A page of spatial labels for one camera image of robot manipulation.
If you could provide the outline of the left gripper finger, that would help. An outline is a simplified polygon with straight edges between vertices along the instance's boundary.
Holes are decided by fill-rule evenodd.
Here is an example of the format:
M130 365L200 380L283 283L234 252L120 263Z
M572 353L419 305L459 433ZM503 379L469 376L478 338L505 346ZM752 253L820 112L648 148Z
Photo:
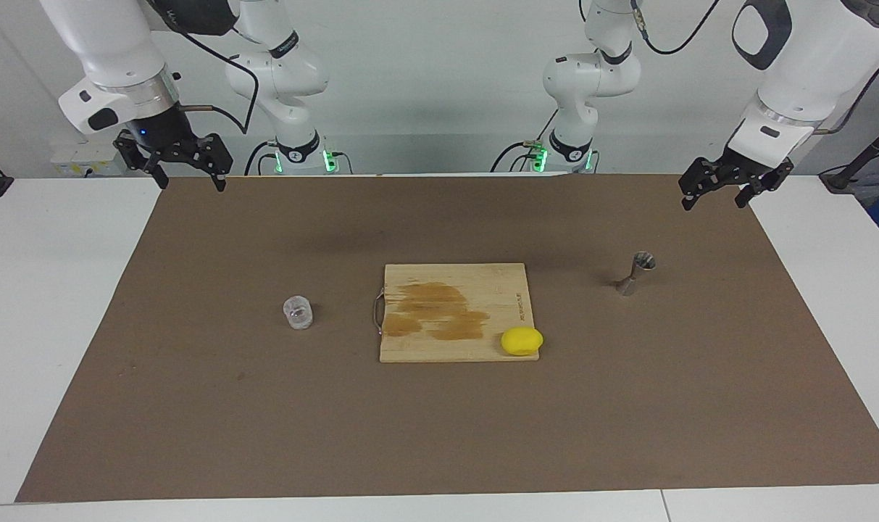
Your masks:
M751 199L765 191L777 191L788 175L793 172L792 161L783 161L774 170L763 175L750 175L749 181L741 188L735 198L738 208L748 206Z
M690 212L703 195L717 191L720 185L718 164L704 157L696 158L683 175L678 179L678 187L682 194L681 204L685 211Z

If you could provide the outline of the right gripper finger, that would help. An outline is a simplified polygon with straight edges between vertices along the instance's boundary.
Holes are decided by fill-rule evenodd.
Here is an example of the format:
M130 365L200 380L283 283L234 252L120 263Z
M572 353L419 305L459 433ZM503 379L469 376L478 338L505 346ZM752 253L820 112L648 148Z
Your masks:
M217 133L208 133L195 141L195 168L210 176L218 192L226 189L232 167L233 156Z
M158 187L163 190L168 187L170 179L160 165L159 152L152 152L148 157L145 157L140 150L140 145L131 133L118 133L112 145L118 150L128 169L150 175L157 182Z

